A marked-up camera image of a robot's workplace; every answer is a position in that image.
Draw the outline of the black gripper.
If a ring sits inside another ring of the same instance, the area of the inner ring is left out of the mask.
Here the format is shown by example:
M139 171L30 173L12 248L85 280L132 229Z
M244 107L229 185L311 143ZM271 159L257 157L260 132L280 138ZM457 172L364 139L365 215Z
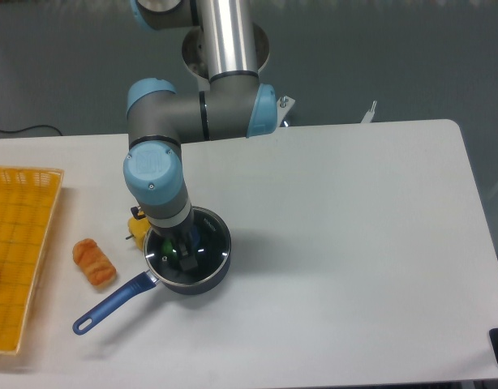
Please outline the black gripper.
M146 218L144 211L140 206L134 206L131 208L132 217L137 220ZM173 227L159 227L150 224L150 228L153 228L157 236L167 237L170 239L179 239L185 237L189 233L190 243L192 248L197 248L200 244L201 234L197 227L193 227L195 221L194 210L191 209L188 216L180 224ZM179 239L177 243L177 253L178 253L178 264L182 271L189 272L194 271L197 268L197 260L193 250L185 239Z

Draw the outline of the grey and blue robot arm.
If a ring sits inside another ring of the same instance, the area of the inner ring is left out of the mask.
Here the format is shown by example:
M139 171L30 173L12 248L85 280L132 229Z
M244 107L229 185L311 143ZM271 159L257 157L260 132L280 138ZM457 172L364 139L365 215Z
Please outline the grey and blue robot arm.
M154 232L193 271L195 211L182 171L184 143L268 135L277 127L274 88L259 78L248 1L133 1L140 24L202 33L209 88L179 95L163 79L142 79L127 95L129 152L123 173Z

